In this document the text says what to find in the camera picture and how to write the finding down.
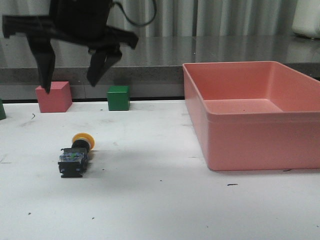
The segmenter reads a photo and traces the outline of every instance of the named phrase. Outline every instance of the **pink block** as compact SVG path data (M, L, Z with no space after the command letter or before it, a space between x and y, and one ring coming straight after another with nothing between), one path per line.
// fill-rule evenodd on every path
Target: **pink block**
M35 94L41 113L65 113L72 105L68 81L53 81L49 94L44 88L38 86Z

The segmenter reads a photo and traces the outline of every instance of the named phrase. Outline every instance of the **gray curtain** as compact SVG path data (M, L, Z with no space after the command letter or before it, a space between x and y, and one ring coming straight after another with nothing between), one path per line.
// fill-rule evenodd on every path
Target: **gray curtain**
M151 0L118 1L135 21L145 22L153 15ZM107 24L141 37L289 35L296 4L297 0L157 0L158 15L147 27L132 26L117 7ZM47 14L49 5L50 0L0 0L0 14Z

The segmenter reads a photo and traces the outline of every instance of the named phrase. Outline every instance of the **green block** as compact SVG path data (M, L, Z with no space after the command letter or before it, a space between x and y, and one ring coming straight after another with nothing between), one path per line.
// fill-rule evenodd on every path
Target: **green block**
M6 118L6 112L5 112L2 100L0 98L0 120L5 119L5 118Z
M109 111L128 111L130 107L129 86L111 86L106 95Z

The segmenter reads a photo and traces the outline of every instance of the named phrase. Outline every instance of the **white table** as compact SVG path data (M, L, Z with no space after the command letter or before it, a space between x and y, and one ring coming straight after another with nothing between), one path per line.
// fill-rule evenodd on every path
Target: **white table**
M184 101L4 108L0 240L320 239L320 170L210 171ZM60 178L79 132L95 138L90 167Z

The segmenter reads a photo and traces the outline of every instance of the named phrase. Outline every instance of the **plastic container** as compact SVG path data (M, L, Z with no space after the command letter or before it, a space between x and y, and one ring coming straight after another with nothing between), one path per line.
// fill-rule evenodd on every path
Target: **plastic container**
M320 168L320 82L274 61L185 63L184 93L211 170Z
M298 0L292 30L308 38L320 38L320 0Z

